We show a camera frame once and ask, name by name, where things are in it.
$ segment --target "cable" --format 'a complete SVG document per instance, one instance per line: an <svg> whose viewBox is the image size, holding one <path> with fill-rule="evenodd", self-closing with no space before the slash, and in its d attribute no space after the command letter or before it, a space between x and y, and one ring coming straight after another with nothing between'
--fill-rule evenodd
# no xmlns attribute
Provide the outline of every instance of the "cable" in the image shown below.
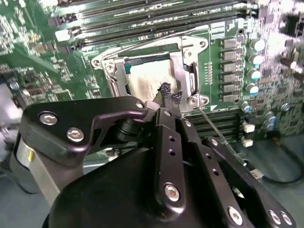
<svg viewBox="0 0 304 228"><path fill-rule="evenodd" d="M279 180L274 180L272 178L269 178L267 176L263 176L262 180L269 182L271 184L276 184L276 185L281 185L281 186L288 186L288 185L294 185L294 184L299 184L303 181L304 179L304 163L301 161L301 159L294 154L286 145L282 144L280 141L280 136L272 136L271 139L273 142L278 145L285 153L286 155L293 160L298 167L300 168L300 175L295 178L294 180L289 180L289 181L279 181Z"/></svg>

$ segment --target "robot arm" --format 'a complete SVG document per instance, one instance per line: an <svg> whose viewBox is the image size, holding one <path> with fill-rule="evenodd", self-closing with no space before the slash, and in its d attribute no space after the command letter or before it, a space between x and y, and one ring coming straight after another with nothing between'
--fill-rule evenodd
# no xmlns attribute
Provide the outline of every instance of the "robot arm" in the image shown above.
<svg viewBox="0 0 304 228"><path fill-rule="evenodd" d="M163 87L149 104L128 96L28 107L12 160L52 205L47 227L295 228L224 145L199 138L178 100ZM138 147L83 175L85 156L117 138Z"/></svg>

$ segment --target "hex bolt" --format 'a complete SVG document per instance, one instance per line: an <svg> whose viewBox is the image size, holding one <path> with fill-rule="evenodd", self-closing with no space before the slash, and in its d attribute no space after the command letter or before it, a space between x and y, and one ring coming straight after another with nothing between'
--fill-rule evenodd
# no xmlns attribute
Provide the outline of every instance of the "hex bolt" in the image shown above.
<svg viewBox="0 0 304 228"><path fill-rule="evenodd" d="M75 127L68 129L68 131L66 132L66 136L73 142L80 142L85 137L84 133L80 129Z"/></svg>
<svg viewBox="0 0 304 228"><path fill-rule="evenodd" d="M190 123L188 120L185 120L185 124L186 124L188 127L191 127L191 123Z"/></svg>
<svg viewBox="0 0 304 228"><path fill-rule="evenodd" d="M241 214L235 208L229 207L228 213L236 224L238 224L239 226L243 224L243 218L242 218Z"/></svg>
<svg viewBox="0 0 304 228"><path fill-rule="evenodd" d="M293 222L292 222L291 219L286 215L285 212L281 211L281 215L282 215L284 221L285 221L288 225L291 226L291 225L293 224Z"/></svg>
<svg viewBox="0 0 304 228"><path fill-rule="evenodd" d="M177 188L171 184L166 184L165 186L166 196L173 202L176 202L180 199L180 193Z"/></svg>
<svg viewBox="0 0 304 228"><path fill-rule="evenodd" d="M39 117L40 121L46 125L54 125L58 122L57 117L52 113L44 113Z"/></svg>
<svg viewBox="0 0 304 228"><path fill-rule="evenodd" d="M108 63L105 65L105 70L108 72L108 73L114 73L115 70L116 70L116 67L115 67L115 64L113 63Z"/></svg>
<svg viewBox="0 0 304 228"><path fill-rule="evenodd" d="M213 145L217 146L218 145L218 142L215 140L215 139L211 139L211 142Z"/></svg>
<svg viewBox="0 0 304 228"><path fill-rule="evenodd" d="M280 224L281 224L280 218L279 218L272 210L269 210L268 212L269 212L270 217L272 218L272 220L273 220L276 224L280 225Z"/></svg>

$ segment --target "gray floor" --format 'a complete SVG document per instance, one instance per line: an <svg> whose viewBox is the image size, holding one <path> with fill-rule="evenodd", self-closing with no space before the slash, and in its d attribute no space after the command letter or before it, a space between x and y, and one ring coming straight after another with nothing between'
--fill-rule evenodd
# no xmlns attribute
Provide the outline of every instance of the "gray floor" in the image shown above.
<svg viewBox="0 0 304 228"><path fill-rule="evenodd" d="M291 150L304 161L304 137L284 139ZM294 178L298 169L284 153L270 142L256 143L250 150L242 148L267 176L281 181ZM293 215L298 227L304 228L304 183L292 187L277 187L263 183L271 194ZM0 178L0 227L40 228L49 212L46 200L40 195L27 195L7 178Z"/></svg>

